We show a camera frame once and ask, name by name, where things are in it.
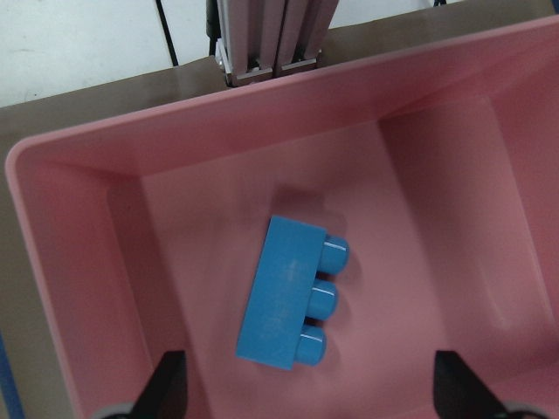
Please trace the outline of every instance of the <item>bin floor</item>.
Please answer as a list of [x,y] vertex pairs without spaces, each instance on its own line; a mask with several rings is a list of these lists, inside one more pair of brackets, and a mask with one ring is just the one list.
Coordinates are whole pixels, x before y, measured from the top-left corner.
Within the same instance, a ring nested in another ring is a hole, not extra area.
[[[490,384],[557,361],[486,98],[146,176],[108,200],[150,355],[187,349],[192,417],[380,418],[422,407],[434,417],[436,349],[459,351]],[[322,225],[351,247],[317,367],[235,357],[272,214]]]

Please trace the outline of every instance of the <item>pink container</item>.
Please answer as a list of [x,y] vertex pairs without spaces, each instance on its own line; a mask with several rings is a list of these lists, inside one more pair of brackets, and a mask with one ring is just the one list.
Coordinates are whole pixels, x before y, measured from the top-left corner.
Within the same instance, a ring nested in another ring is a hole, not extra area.
[[[76,415],[184,348],[188,417],[434,418],[436,349],[559,416],[558,40],[550,17],[16,145]],[[317,367],[234,354],[271,214],[351,245]]]

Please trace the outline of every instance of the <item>brown table surface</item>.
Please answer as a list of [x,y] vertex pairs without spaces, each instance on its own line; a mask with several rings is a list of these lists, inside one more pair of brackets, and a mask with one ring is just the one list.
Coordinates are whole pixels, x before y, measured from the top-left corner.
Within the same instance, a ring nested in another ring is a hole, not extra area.
[[[550,0],[466,0],[328,32],[320,66],[554,14]],[[213,58],[0,108],[0,153],[32,134],[226,89]],[[72,417],[5,176],[0,180],[0,330],[27,417]],[[7,417],[0,402],[0,418]]]

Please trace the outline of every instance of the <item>blue lego brick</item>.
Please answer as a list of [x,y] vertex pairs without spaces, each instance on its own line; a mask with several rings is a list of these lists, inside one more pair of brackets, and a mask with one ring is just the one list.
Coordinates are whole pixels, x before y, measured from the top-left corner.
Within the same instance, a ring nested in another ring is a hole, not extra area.
[[283,369],[291,369],[294,361],[320,362],[326,336],[304,321],[329,317],[337,292],[316,273],[338,273],[348,254],[345,240],[329,236],[322,227],[273,216],[238,336],[237,356]]

